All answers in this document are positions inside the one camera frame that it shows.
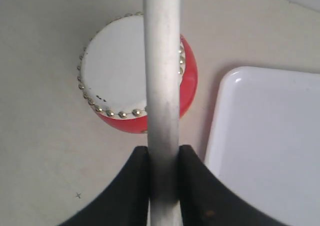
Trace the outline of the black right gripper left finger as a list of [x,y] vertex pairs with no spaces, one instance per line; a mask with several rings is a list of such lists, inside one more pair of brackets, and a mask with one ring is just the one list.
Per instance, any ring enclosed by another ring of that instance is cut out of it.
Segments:
[[149,197],[148,148],[137,146],[109,186],[61,225],[147,225]]

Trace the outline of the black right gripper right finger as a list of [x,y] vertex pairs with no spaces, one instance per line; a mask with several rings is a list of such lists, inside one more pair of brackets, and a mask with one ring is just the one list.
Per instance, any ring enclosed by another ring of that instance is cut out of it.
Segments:
[[184,225],[281,225],[224,186],[190,145],[179,147],[178,194]]

